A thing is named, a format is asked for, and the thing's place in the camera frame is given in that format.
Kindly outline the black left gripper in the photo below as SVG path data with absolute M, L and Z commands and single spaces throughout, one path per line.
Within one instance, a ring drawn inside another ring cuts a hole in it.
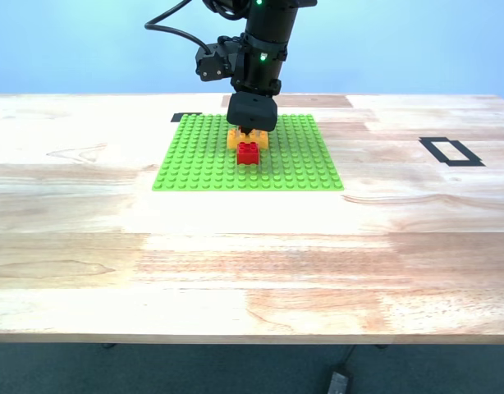
M 227 122 L 239 126 L 239 136 L 249 138 L 253 129 L 273 131 L 277 124 L 277 104 L 263 95 L 234 93 L 230 97 Z

